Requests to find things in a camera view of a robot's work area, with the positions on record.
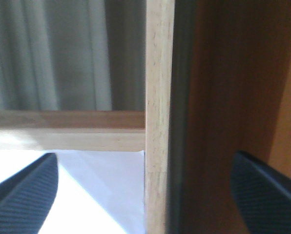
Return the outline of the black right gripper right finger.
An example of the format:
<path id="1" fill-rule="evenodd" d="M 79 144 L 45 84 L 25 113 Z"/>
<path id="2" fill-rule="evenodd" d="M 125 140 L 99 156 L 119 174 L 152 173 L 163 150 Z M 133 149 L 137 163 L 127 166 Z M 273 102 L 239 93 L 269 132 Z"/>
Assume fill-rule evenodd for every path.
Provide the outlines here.
<path id="1" fill-rule="evenodd" d="M 232 196 L 251 234 L 291 234 L 291 179 L 238 151 L 230 176 Z"/>

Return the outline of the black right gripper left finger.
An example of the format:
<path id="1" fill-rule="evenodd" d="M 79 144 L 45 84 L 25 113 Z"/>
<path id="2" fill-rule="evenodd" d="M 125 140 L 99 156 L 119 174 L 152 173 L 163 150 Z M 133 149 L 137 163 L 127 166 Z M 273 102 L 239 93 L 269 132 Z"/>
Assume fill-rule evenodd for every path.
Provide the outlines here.
<path id="1" fill-rule="evenodd" d="M 47 153 L 0 183 L 0 234 L 37 234 L 56 198 L 58 159 Z"/>

